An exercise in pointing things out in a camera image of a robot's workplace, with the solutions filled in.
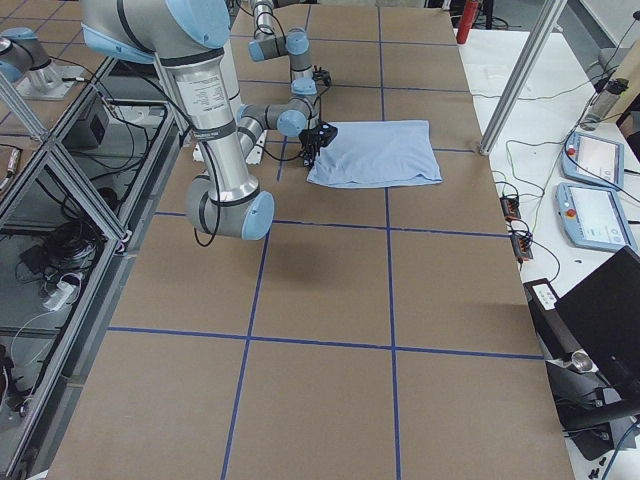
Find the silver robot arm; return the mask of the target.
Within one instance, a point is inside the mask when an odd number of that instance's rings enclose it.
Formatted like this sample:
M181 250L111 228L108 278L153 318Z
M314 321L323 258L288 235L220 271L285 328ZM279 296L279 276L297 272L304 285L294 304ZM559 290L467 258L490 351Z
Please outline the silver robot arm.
M257 30L253 60L286 56L292 78L284 104L245 105L231 99L234 69L222 61L229 45L230 16L223 1L85 1L82 28L93 50L139 64L160 65L174 79L181 110L200 146L206 173L187 195L187 216L200 232L259 240L269 231L273 196L249 173L246 158L267 130L298 137L301 157L312 164L336 136L323 122L313 68L302 28L277 35L269 19L281 1L253 1Z
M254 26L253 40L248 46L249 55L254 62L287 57L292 81L302 78L313 80L311 43L306 30L294 27L285 31L275 15L277 9L294 4L298 4L298 1L249 2Z

